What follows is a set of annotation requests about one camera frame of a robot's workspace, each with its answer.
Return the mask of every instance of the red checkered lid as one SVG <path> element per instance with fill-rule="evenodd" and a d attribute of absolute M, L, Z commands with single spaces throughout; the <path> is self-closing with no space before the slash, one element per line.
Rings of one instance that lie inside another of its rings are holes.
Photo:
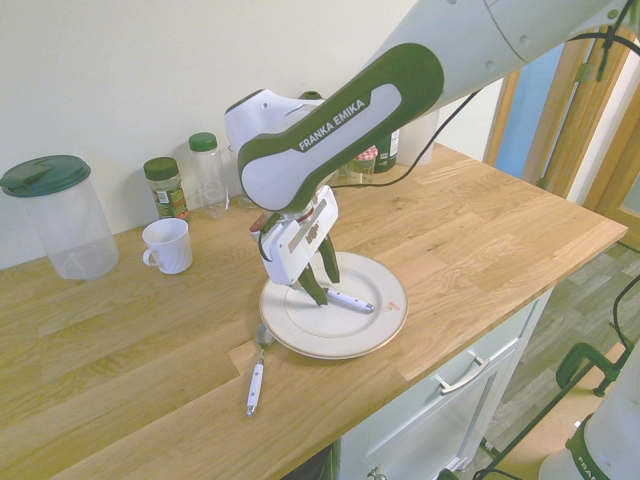
<path fill-rule="evenodd" d="M 360 155 L 356 157 L 356 160 L 375 160 L 378 156 L 378 148 L 374 145 L 373 147 L 368 148 Z"/>

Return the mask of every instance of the mug handle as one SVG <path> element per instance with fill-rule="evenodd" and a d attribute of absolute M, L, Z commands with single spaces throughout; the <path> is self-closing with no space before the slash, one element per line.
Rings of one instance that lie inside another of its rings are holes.
<path fill-rule="evenodd" d="M 150 267 L 159 267 L 160 265 L 158 264 L 158 262 L 151 261 L 151 254 L 154 251 L 155 250 L 151 248 L 145 250 L 145 252 L 142 254 L 142 261 L 144 262 L 145 265 L 149 265 Z"/>

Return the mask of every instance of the plastic container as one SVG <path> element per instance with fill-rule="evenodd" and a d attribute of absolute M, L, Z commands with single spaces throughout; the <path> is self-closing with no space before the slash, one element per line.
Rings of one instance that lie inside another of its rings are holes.
<path fill-rule="evenodd" d="M 143 168 L 159 217 L 181 218 L 188 222 L 191 217 L 176 161 L 171 157 L 153 158 Z"/>
<path fill-rule="evenodd" d="M 438 116 L 440 110 L 435 110 L 428 115 L 424 115 L 402 127 L 402 144 L 399 146 L 397 163 L 410 166 L 415 162 L 416 157 L 422 151 L 425 144 L 438 130 Z M 431 162 L 435 143 L 427 149 L 417 163 L 418 167 Z"/>
<path fill-rule="evenodd" d="M 222 217 L 229 209 L 229 189 L 224 180 L 224 165 L 213 133 L 189 137 L 191 162 L 198 180 L 198 197 L 209 218 Z"/>
<path fill-rule="evenodd" d="M 62 278 L 94 280 L 118 263 L 118 247 L 78 157 L 36 158 L 10 169 L 2 191 L 21 200 Z"/>

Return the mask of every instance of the white cabinet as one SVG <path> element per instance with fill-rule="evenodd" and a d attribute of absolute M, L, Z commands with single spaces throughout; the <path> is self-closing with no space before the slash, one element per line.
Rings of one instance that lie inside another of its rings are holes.
<path fill-rule="evenodd" d="M 475 454 L 551 292 L 345 434 L 340 480 L 431 480 Z"/>

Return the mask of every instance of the spoon handle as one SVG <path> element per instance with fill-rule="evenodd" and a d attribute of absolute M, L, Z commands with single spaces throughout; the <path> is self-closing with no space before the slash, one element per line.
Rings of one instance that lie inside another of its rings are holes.
<path fill-rule="evenodd" d="M 258 361 L 251 376 L 251 386 L 249 387 L 249 399 L 247 400 L 247 415 L 253 417 L 258 408 L 258 398 L 260 398 L 260 387 L 262 386 L 262 371 L 264 365 Z"/>

